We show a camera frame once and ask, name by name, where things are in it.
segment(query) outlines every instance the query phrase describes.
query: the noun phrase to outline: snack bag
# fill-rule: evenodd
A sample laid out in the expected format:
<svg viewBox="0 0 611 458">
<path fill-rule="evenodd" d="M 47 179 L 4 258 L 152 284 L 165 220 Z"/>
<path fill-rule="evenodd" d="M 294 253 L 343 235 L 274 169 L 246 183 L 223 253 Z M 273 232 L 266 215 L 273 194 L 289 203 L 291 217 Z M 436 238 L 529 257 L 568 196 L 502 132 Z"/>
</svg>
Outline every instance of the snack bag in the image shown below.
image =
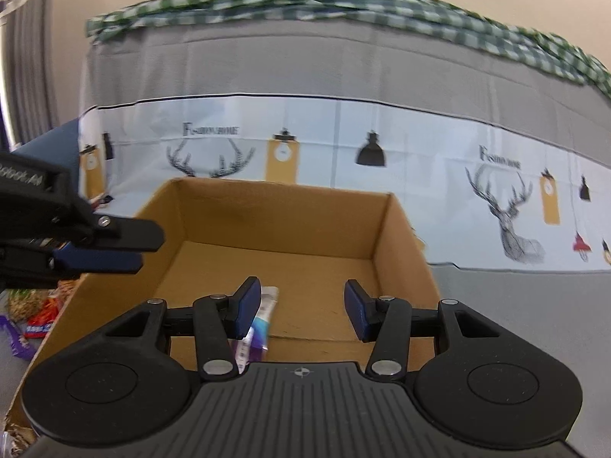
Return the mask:
<svg viewBox="0 0 611 458">
<path fill-rule="evenodd" d="M 36 350 L 19 331 L 19 327 L 4 315 L 0 315 L 0 330 L 4 330 L 10 339 L 10 350 L 13 356 L 30 361 L 36 354 Z"/>
<path fill-rule="evenodd" d="M 61 304 L 58 298 L 48 297 L 42 310 L 27 321 L 24 336 L 28 339 L 44 338 L 59 315 Z"/>
<path fill-rule="evenodd" d="M 42 309 L 49 292 L 46 289 L 9 289 L 7 293 L 9 318 L 14 322 L 22 322 Z"/>
</svg>

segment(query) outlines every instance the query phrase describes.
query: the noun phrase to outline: deer antler print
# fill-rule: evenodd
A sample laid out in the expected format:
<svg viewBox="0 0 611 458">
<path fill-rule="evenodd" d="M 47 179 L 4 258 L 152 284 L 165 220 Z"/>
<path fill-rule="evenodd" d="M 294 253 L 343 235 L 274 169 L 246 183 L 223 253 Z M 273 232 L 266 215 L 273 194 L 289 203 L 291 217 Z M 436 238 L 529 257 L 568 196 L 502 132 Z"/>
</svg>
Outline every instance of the deer antler print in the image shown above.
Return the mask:
<svg viewBox="0 0 611 458">
<path fill-rule="evenodd" d="M 219 156 L 219 168 L 215 170 L 204 171 L 209 177 L 213 179 L 219 179 L 221 177 L 226 177 L 232 174 L 237 174 L 246 165 L 248 165 L 253 155 L 255 154 L 255 149 L 251 148 L 248 154 L 246 155 L 246 157 L 244 157 L 243 153 L 236 146 L 236 144 L 233 142 L 232 139 L 227 139 L 227 141 L 229 141 L 229 143 L 231 144 L 231 147 L 233 148 L 233 151 L 235 152 L 235 160 L 229 163 L 229 167 L 227 167 L 227 165 L 225 164 L 225 157 L 222 155 Z M 179 158 L 179 154 L 182 151 L 182 149 L 184 148 L 184 145 L 186 144 L 186 142 L 187 142 L 186 139 L 182 140 L 180 142 L 180 145 L 178 145 L 178 148 L 176 148 L 173 151 L 173 153 L 171 149 L 168 147 L 167 148 L 167 159 L 169 160 L 170 165 L 172 165 L 174 168 L 177 168 L 179 171 L 187 175 L 187 177 L 196 177 L 195 171 L 189 165 L 189 161 L 191 160 L 191 153 L 187 153 L 187 156 L 184 158 L 184 160 L 180 160 Z"/>
<path fill-rule="evenodd" d="M 178 145 L 178 148 L 174 150 L 174 153 L 170 150 L 170 147 L 167 147 L 167 159 L 174 168 L 177 168 L 179 171 L 183 172 L 187 177 L 195 177 L 195 171 L 189 166 L 189 160 L 191 160 L 191 153 L 188 153 L 184 160 L 181 162 L 178 159 L 178 154 L 184 148 L 184 145 L 187 143 L 186 139 L 183 139 Z"/>
<path fill-rule="evenodd" d="M 519 211 L 517 210 L 518 205 L 522 205 L 523 203 L 526 203 L 529 200 L 530 195 L 533 192 L 533 183 L 531 182 L 531 184 L 529 185 L 529 190 L 526 191 L 526 185 L 524 184 L 524 180 L 522 176 L 519 173 L 517 174 L 517 176 L 520 178 L 520 182 L 522 183 L 522 189 L 520 193 L 517 194 L 516 188 L 514 188 L 513 186 L 511 187 L 511 190 L 513 191 L 513 199 L 509 200 L 509 208 L 507 209 L 507 213 L 511 215 L 512 217 L 515 217 L 518 215 L 519 213 Z"/>
<path fill-rule="evenodd" d="M 248 155 L 246 155 L 246 158 L 244 158 L 244 156 L 242 155 L 242 152 L 235 145 L 233 140 L 228 139 L 228 141 L 231 143 L 231 147 L 233 148 L 233 151 L 235 152 L 235 161 L 229 164 L 229 168 L 226 168 L 226 166 L 225 166 L 225 157 L 221 155 L 219 157 L 219 168 L 217 170 L 213 170 L 213 171 L 209 171 L 208 172 L 210 177 L 213 178 L 213 179 L 218 179 L 220 177 L 225 177 L 225 176 L 230 176 L 232 174 L 237 174 L 246 165 L 248 165 L 248 162 L 251 161 L 252 156 L 255 154 L 255 149 L 251 148 L 251 150 L 248 152 Z"/>
<path fill-rule="evenodd" d="M 468 169 L 465 168 L 465 171 L 467 172 L 467 178 L 471 184 L 471 187 L 473 188 L 474 193 L 485 202 L 488 202 L 488 205 L 490 205 L 490 211 L 495 214 L 495 212 L 500 212 L 501 209 L 499 208 L 499 202 L 497 202 L 496 198 L 490 193 L 490 181 L 488 181 L 485 190 L 480 187 L 480 178 L 482 177 L 482 172 L 484 172 L 485 168 L 486 165 L 482 165 L 479 169 L 477 169 L 477 171 L 475 171 L 473 180 L 471 180 L 471 174 L 469 173 Z"/>
</svg>

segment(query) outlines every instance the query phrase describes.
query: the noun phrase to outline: gray curtain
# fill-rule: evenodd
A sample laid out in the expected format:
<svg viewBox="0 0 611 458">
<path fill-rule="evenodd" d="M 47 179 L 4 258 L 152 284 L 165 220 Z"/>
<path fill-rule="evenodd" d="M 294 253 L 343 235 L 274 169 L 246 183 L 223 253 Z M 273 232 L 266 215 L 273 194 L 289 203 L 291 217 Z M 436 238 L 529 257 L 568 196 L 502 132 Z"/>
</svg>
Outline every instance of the gray curtain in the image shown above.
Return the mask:
<svg viewBox="0 0 611 458">
<path fill-rule="evenodd" d="M 57 125 L 48 61 L 50 0 L 29 0 L 8 16 L 3 30 L 8 115 L 17 143 L 27 143 Z"/>
</svg>

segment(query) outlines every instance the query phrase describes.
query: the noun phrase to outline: circular pad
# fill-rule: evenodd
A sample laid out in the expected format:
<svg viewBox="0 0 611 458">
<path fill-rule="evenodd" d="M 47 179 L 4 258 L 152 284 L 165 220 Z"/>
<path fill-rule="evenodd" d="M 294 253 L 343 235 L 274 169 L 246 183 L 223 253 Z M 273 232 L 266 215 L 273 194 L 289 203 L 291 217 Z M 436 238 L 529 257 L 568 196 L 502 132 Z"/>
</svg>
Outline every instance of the circular pad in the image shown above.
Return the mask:
<svg viewBox="0 0 611 458">
<path fill-rule="evenodd" d="M 33 428 L 76 446 L 151 435 L 184 409 L 187 372 L 137 338 L 102 338 L 48 358 L 27 376 L 23 408 Z"/>
<path fill-rule="evenodd" d="M 454 342 L 420 369 L 414 394 L 448 434 L 514 450 L 565 439 L 582 401 L 575 375 L 519 338 Z"/>
<path fill-rule="evenodd" d="M 477 396 L 500 405 L 523 403 L 539 390 L 531 372 L 508 363 L 489 363 L 471 370 L 467 381 Z"/>
<path fill-rule="evenodd" d="M 83 403 L 112 403 L 127 396 L 138 383 L 138 375 L 118 363 L 93 363 L 78 368 L 66 380 L 66 390 Z"/>
</svg>

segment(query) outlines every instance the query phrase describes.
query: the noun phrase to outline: red snack bag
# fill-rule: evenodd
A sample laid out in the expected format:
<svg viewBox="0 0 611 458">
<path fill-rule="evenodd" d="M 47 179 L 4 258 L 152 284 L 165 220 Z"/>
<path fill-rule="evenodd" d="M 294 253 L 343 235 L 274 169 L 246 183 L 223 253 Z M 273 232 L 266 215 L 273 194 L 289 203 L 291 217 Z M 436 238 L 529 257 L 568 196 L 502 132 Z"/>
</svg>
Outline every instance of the red snack bag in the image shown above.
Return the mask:
<svg viewBox="0 0 611 458">
<path fill-rule="evenodd" d="M 43 338 L 51 330 L 51 326 L 59 315 L 60 304 L 57 298 L 49 297 L 45 300 L 42 310 L 27 321 L 26 331 L 23 335 L 27 339 Z"/>
</svg>

